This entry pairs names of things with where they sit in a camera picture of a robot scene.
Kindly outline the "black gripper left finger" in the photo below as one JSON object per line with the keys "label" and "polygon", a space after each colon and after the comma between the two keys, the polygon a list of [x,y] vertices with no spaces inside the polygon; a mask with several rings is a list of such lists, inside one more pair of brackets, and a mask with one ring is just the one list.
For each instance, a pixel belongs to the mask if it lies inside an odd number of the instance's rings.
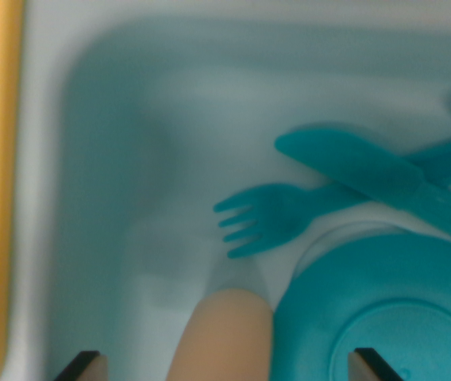
{"label": "black gripper left finger", "polygon": [[99,351],[81,351],[54,380],[107,381],[107,356]]}

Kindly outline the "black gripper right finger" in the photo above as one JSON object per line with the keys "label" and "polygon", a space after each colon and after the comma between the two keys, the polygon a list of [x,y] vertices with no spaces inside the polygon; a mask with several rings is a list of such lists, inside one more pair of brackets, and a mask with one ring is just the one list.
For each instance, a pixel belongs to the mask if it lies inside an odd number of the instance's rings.
{"label": "black gripper right finger", "polygon": [[403,381],[374,348],[355,348],[348,354],[348,381]]}

